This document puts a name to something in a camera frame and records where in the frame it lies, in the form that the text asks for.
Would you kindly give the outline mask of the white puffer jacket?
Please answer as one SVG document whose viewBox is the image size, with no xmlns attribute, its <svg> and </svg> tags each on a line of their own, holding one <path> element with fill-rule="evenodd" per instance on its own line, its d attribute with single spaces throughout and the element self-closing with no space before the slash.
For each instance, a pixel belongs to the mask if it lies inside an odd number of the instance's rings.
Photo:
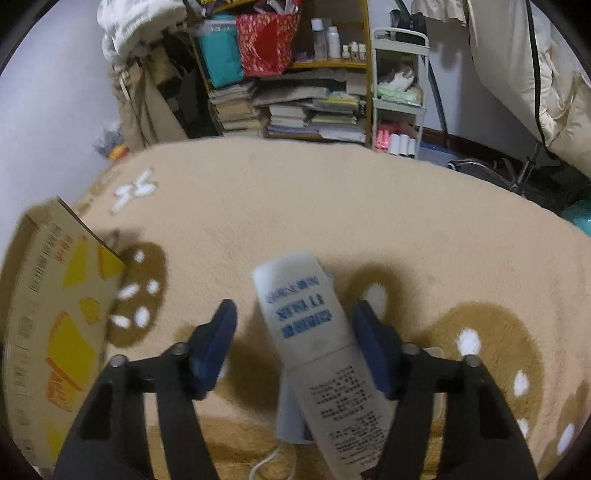
<svg viewBox="0 0 591 480">
<path fill-rule="evenodd" d="M 149 45 L 186 16 L 183 1 L 100 1 L 96 19 L 103 30 L 103 55 L 112 67 L 121 69 L 137 56 L 139 46 Z"/>
</svg>

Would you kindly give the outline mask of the white lotion tube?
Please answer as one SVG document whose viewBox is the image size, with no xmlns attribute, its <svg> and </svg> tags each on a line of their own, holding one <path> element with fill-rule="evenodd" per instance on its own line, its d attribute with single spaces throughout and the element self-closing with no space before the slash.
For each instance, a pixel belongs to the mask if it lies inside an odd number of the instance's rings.
<svg viewBox="0 0 591 480">
<path fill-rule="evenodd" d="M 332 279 L 295 252 L 252 272 L 259 307 L 287 383 L 336 479 L 377 466 L 394 409 L 377 390 Z"/>
</svg>

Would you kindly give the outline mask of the teal watering can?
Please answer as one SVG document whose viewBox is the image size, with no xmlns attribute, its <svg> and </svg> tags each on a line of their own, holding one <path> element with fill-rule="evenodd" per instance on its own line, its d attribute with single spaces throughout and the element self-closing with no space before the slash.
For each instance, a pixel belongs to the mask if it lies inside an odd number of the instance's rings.
<svg viewBox="0 0 591 480">
<path fill-rule="evenodd" d="M 561 217 L 572 223 L 588 236 L 591 235 L 591 200 L 579 200 L 566 208 Z"/>
</svg>

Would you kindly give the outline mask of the white flat power bank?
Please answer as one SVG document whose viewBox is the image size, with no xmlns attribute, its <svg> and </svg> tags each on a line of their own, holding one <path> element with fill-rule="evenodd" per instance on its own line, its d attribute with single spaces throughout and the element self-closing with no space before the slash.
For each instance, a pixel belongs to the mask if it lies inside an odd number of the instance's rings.
<svg viewBox="0 0 591 480">
<path fill-rule="evenodd" d="M 444 410 L 444 395 L 441 391 L 441 382 L 446 372 L 446 359 L 443 350 L 439 347 L 428 347 L 424 352 L 426 353 L 423 365 L 424 376 L 427 385 L 433 391 L 432 420 L 436 421 L 442 417 Z"/>
</svg>

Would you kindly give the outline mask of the beige patterned carpet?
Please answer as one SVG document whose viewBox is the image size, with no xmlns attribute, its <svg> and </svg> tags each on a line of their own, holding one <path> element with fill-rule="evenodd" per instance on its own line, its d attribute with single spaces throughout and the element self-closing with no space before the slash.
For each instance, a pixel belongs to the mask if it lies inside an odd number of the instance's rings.
<svg viewBox="0 0 591 480">
<path fill-rule="evenodd" d="M 74 209 L 129 268 L 111 353 L 158 355 L 235 301 L 221 378 L 197 404 L 223 479 L 329 478 L 317 447 L 274 437 L 280 358 L 252 270 L 294 251 L 345 309 L 365 299 L 404 340 L 479 356 L 541 477 L 589 418 L 590 239 L 487 182 L 362 147 L 208 139 L 116 163 Z"/>
</svg>

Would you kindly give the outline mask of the bag of plush toys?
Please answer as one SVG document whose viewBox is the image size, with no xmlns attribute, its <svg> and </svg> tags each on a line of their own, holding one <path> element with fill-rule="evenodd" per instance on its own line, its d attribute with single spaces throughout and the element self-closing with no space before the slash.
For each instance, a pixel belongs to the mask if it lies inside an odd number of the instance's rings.
<svg viewBox="0 0 591 480">
<path fill-rule="evenodd" d="M 117 161 L 130 152 L 127 147 L 122 127 L 119 122 L 104 126 L 97 140 L 93 143 L 94 150 L 110 161 Z"/>
</svg>

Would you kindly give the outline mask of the stack of books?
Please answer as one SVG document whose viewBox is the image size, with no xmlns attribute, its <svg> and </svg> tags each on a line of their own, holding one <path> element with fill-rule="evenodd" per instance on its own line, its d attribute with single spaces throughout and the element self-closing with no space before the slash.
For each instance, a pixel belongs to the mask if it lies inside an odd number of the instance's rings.
<svg viewBox="0 0 591 480">
<path fill-rule="evenodd" d="M 367 76 L 349 68 L 307 68 L 243 80 L 208 93 L 224 137 L 366 143 Z"/>
</svg>

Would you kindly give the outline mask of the red gift bag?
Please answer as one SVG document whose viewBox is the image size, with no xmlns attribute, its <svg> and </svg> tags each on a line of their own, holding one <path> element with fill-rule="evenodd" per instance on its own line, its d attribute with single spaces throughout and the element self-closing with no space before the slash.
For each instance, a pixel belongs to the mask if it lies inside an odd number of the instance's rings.
<svg viewBox="0 0 591 480">
<path fill-rule="evenodd" d="M 279 76 L 293 61 L 301 1 L 256 1 L 253 12 L 235 18 L 245 77 Z"/>
</svg>

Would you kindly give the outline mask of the light blue power bank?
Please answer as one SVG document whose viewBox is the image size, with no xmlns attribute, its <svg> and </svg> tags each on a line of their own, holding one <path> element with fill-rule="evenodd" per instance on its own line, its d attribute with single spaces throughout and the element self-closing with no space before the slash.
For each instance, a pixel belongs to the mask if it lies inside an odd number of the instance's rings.
<svg viewBox="0 0 591 480">
<path fill-rule="evenodd" d="M 301 408 L 298 406 L 294 391 L 290 388 L 290 383 L 287 381 L 287 374 L 284 372 L 280 374 L 274 438 L 277 441 L 276 448 L 250 469 L 249 480 L 256 479 L 260 469 L 270 464 L 283 451 L 290 453 L 290 474 L 287 475 L 287 479 L 296 478 L 297 447 L 315 444 L 315 439 L 312 437 L 308 423 L 301 413 Z"/>
</svg>

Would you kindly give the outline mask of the teal storage bag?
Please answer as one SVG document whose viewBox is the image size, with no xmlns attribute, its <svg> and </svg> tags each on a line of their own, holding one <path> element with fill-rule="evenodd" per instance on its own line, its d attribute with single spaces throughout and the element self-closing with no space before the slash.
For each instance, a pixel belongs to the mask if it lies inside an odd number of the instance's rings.
<svg viewBox="0 0 591 480">
<path fill-rule="evenodd" d="M 212 86 L 217 89 L 242 82 L 245 74 L 235 16 L 222 13 L 205 19 L 195 28 L 195 35 Z"/>
</svg>

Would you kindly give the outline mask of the wooden shelf unit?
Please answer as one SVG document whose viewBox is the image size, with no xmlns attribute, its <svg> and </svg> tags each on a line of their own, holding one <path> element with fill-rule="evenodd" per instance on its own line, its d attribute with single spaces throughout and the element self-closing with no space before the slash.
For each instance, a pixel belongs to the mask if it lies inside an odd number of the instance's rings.
<svg viewBox="0 0 591 480">
<path fill-rule="evenodd" d="M 253 12 L 256 1 L 202 1 L 201 11 L 191 24 L 192 48 L 197 56 L 197 66 L 204 81 L 208 95 L 212 89 L 211 79 L 205 66 L 204 57 L 195 35 L 195 28 L 205 19 L 222 13 L 238 16 Z M 369 10 L 365 1 L 301 1 L 301 18 L 293 41 L 293 61 L 283 73 L 307 68 L 349 68 L 368 76 L 369 61 L 366 57 L 353 55 L 342 57 L 339 53 L 329 53 L 329 34 L 349 33 L 356 46 L 369 41 Z M 211 117 L 212 125 L 217 127 Z"/>
</svg>

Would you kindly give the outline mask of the white rolling cart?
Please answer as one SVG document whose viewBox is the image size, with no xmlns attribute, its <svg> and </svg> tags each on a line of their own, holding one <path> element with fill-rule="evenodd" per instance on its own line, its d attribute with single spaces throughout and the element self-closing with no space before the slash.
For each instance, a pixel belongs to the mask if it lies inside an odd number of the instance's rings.
<svg viewBox="0 0 591 480">
<path fill-rule="evenodd" d="M 430 66 L 428 36 L 399 27 L 375 28 L 370 66 L 372 148 L 417 157 L 427 114 L 423 83 Z"/>
</svg>

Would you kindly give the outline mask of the tan hanging coat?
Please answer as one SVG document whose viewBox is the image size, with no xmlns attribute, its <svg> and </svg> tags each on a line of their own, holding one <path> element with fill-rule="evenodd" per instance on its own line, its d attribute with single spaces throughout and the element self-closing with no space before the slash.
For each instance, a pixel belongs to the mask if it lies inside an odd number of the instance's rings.
<svg viewBox="0 0 591 480">
<path fill-rule="evenodd" d="M 147 68 L 135 64 L 126 70 L 112 71 L 110 79 L 122 136 L 132 153 L 187 139 Z"/>
</svg>

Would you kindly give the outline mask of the cardboard box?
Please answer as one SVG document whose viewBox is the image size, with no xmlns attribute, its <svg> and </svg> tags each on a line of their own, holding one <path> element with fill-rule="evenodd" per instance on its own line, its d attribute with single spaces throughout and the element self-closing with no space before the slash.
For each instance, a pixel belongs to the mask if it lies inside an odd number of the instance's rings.
<svg viewBox="0 0 591 480">
<path fill-rule="evenodd" d="M 25 211 L 1 267 L 2 389 L 11 437 L 55 465 L 100 373 L 124 263 L 60 198 Z"/>
</svg>

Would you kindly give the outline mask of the cream padded chair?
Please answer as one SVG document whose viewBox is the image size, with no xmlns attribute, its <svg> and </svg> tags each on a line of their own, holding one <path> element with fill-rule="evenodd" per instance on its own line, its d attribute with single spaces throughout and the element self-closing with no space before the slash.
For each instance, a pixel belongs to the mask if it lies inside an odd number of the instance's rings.
<svg viewBox="0 0 591 480">
<path fill-rule="evenodd" d="M 560 160 L 590 174 L 590 78 L 532 1 L 467 1 L 482 84 Z"/>
</svg>

